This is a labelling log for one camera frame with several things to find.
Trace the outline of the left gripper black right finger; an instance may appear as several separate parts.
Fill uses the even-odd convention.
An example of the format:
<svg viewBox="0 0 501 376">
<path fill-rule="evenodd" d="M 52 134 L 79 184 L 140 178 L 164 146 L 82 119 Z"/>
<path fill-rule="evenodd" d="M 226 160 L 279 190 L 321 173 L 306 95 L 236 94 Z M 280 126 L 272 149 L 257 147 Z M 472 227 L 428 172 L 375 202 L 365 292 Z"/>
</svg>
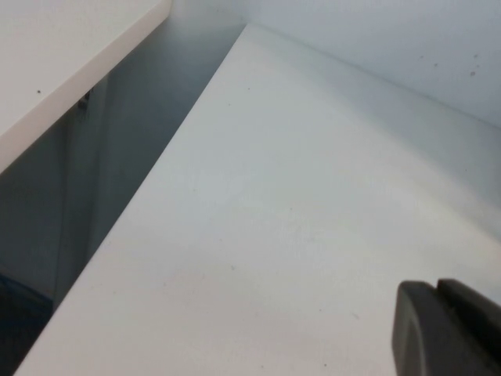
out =
<svg viewBox="0 0 501 376">
<path fill-rule="evenodd" d="M 500 341 L 500 306 L 454 279 L 440 279 L 437 290 L 462 325 L 479 342 Z"/>
</svg>

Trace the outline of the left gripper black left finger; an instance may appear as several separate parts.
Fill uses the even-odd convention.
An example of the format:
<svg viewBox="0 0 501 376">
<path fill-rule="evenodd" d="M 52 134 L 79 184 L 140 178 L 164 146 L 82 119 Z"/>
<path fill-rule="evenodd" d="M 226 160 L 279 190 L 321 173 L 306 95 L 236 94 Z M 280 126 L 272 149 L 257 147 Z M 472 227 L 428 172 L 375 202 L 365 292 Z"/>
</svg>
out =
<svg viewBox="0 0 501 376">
<path fill-rule="evenodd" d="M 398 286 L 392 352 L 398 375 L 500 374 L 500 341 L 479 342 L 422 281 Z"/>
</svg>

